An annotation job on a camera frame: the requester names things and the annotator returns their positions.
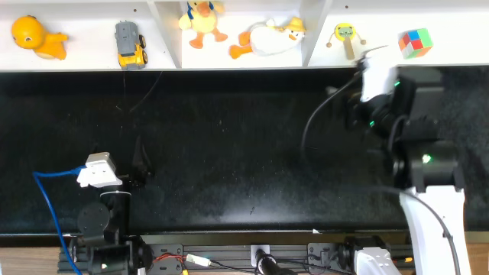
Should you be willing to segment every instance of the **wooden handle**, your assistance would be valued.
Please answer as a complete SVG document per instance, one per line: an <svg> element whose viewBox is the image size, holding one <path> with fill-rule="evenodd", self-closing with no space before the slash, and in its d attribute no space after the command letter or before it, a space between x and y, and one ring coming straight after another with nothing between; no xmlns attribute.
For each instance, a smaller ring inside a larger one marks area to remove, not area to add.
<svg viewBox="0 0 489 275"><path fill-rule="evenodd" d="M355 54L353 53L353 46L351 45L350 37L345 37L345 41L343 41L343 45L345 46L346 59L354 60Z"/></svg>

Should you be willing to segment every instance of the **black tabletop surface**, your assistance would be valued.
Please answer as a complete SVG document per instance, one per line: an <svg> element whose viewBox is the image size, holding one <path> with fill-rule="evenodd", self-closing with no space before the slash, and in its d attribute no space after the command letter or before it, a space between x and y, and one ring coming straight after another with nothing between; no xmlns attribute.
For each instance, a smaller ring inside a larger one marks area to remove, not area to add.
<svg viewBox="0 0 489 275"><path fill-rule="evenodd" d="M338 191L390 184L380 141L346 131L335 102L307 118L352 70L0 74L0 234L54 233L32 171L68 170L94 150L119 170L141 136L156 176L132 192L133 234L164 231L406 229L398 198ZM441 138L460 150L465 227L489 229L489 93L485 68L442 69ZM75 177L44 179L65 232L98 199Z"/></svg>

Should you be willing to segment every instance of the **yellow and gray toy truck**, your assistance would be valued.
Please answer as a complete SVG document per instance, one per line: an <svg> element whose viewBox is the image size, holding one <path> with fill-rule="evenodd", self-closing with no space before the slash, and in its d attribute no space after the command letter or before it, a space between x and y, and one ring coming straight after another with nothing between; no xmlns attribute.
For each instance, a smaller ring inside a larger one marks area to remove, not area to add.
<svg viewBox="0 0 489 275"><path fill-rule="evenodd" d="M115 39L122 70L143 69L147 63L147 54L143 50L146 47L146 40L139 34L138 26L127 21L117 23Z"/></svg>

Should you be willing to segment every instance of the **green light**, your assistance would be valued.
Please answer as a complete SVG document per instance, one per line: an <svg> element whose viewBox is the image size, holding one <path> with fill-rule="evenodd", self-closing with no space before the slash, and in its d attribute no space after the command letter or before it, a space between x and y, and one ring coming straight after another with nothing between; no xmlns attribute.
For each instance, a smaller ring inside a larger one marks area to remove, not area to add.
<svg viewBox="0 0 489 275"><path fill-rule="evenodd" d="M428 163L429 161L431 161L431 156L428 154L424 154L423 155L423 164Z"/></svg>

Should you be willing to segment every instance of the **white duck plush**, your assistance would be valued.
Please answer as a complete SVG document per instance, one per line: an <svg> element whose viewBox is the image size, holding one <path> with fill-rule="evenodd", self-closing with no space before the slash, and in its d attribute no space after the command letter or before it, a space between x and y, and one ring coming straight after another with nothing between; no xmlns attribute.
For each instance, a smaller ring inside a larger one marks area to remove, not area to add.
<svg viewBox="0 0 489 275"><path fill-rule="evenodd" d="M258 56L270 56L283 53L300 44L306 29L300 18L292 18L285 27L276 27L275 21L270 19L267 23L257 23L251 26L250 31L239 35L239 44L229 48L229 55L238 59L242 54L255 53Z"/></svg>

